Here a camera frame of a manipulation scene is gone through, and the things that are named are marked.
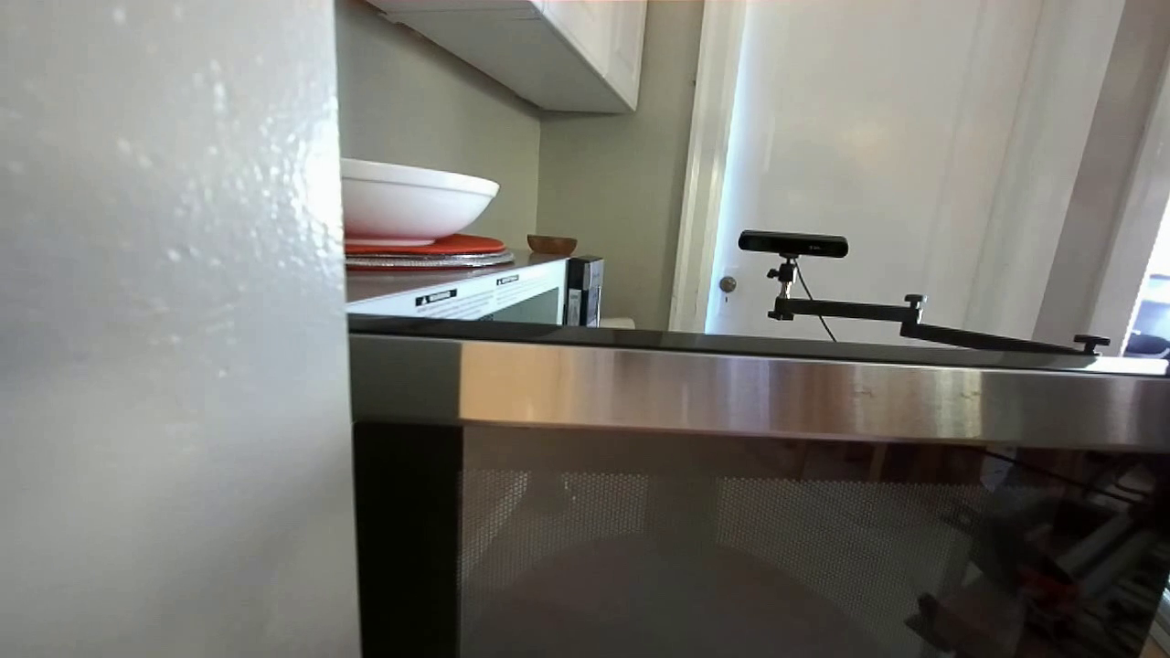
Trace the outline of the white microwave oven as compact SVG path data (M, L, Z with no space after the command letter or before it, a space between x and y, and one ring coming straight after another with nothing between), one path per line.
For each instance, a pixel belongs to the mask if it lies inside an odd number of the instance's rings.
M603 265L596 257L514 257L480 269L351 269L348 312L372 317L596 327Z

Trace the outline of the red plate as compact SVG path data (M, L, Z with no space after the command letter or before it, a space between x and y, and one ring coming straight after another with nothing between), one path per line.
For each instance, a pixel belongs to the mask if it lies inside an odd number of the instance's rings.
M437 258L437 257L487 257L504 251L498 237L450 234L434 241L403 241L403 237L345 237L348 257L407 257L407 258Z

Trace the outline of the white ceramic bowl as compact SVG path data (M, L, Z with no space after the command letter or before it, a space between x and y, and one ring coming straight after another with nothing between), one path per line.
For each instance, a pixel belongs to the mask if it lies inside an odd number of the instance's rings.
M484 177L355 159L340 166L340 183L348 234L419 246L470 226L498 199Z

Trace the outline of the stainless steel oven front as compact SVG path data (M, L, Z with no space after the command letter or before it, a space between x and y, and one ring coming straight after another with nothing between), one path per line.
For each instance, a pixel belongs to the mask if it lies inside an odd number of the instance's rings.
M1170 658L1170 374L362 317L362 658Z

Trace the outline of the white fridge side panel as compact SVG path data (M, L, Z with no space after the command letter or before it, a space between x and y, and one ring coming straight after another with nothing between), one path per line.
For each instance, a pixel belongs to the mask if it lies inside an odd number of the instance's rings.
M0 658L358 658L334 0L0 0Z

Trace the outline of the white wall cabinet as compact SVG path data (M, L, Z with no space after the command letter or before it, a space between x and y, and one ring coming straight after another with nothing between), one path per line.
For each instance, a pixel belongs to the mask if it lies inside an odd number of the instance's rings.
M369 0L550 115L641 106L647 0Z

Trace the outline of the small wooden bowl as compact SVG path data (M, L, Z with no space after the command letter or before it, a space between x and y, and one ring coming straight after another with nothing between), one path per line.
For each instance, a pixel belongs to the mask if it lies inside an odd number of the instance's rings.
M531 246L535 257L575 257L576 237L526 234L526 246Z

